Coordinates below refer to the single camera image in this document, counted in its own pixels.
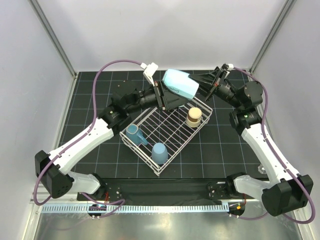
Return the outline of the teal cup cream inside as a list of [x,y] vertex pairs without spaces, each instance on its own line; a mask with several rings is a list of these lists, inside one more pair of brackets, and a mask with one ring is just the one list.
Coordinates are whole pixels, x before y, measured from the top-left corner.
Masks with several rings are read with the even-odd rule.
[[173,93],[191,100],[195,97],[199,84],[189,78],[189,74],[176,69],[168,69],[162,78],[164,85]]

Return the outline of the brown and cream cup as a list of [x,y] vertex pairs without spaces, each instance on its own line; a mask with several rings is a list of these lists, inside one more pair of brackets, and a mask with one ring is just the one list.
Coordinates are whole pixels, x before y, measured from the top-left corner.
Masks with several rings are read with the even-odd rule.
[[198,107],[192,107],[188,110],[186,124],[191,128],[196,128],[201,124],[202,110]]

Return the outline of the blue glazed ceramic mug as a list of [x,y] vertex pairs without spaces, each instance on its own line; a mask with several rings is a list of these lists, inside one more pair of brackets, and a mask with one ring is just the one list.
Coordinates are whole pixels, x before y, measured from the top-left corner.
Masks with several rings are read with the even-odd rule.
[[135,145],[147,146],[149,143],[144,137],[142,130],[135,124],[130,124],[125,131],[126,137],[131,140]]

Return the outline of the light blue plastic cup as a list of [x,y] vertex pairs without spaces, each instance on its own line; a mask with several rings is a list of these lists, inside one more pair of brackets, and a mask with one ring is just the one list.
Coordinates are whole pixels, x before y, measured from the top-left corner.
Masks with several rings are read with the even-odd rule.
[[158,142],[152,147],[151,159],[158,165],[163,165],[168,160],[168,150],[166,146]]

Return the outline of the clear glass cup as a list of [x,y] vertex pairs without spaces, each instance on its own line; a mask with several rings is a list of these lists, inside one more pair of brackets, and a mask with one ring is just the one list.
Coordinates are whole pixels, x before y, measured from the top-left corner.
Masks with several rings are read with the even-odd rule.
[[257,170],[260,174],[262,175],[266,175],[267,172],[266,172],[266,169],[264,168],[264,166],[262,164],[260,164],[258,167],[257,167]]

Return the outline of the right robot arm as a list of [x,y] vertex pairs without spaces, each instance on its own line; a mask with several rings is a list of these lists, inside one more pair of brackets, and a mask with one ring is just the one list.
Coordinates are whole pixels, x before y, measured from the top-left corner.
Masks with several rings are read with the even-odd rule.
[[232,64],[224,64],[209,73],[189,75],[199,84],[197,91],[205,100],[217,96],[234,108],[229,114],[230,124],[251,147],[269,179],[269,182],[264,182],[245,173],[233,174],[227,177],[225,192],[230,198],[245,194],[257,199],[274,217],[285,216],[309,204],[309,219],[295,220],[298,224],[309,224],[316,217],[310,196],[314,182],[309,175],[301,175],[289,163],[270,136],[265,125],[269,103],[265,86],[241,70],[251,81],[242,87],[235,87],[227,78],[230,71],[235,69]]

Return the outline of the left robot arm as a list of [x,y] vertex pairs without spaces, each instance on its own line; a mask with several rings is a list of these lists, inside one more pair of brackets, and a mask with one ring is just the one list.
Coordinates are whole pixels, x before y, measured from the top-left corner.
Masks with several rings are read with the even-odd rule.
[[94,114],[87,128],[59,148],[49,153],[41,150],[35,155],[37,183],[43,184],[53,199],[68,192],[86,193],[97,201],[103,199],[107,185],[102,178],[96,173],[76,173],[72,168],[100,144],[127,128],[132,113],[151,107],[175,110],[190,102],[198,87],[190,78],[155,81],[146,89],[138,89],[132,81],[120,83],[111,103],[100,114]]

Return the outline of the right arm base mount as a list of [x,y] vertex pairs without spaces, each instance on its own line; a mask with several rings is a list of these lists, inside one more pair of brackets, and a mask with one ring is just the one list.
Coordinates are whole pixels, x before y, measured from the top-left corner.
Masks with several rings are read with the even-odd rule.
[[244,201],[243,193],[236,191],[233,185],[225,181],[211,181],[206,185],[208,197],[210,200],[240,200]]

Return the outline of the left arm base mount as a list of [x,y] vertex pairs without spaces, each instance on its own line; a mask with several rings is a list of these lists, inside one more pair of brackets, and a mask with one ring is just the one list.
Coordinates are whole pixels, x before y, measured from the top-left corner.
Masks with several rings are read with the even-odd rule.
[[100,200],[104,202],[115,202],[122,199],[122,187],[120,184],[108,184],[107,190],[102,194]]

